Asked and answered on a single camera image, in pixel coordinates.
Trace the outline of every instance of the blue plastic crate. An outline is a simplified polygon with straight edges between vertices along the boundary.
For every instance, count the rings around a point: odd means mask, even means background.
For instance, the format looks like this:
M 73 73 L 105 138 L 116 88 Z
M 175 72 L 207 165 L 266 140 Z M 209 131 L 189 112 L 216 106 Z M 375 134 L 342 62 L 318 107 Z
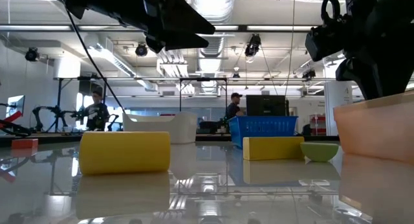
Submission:
M 232 142 L 243 148 L 244 137 L 291 137 L 298 117 L 233 117 L 228 121 Z

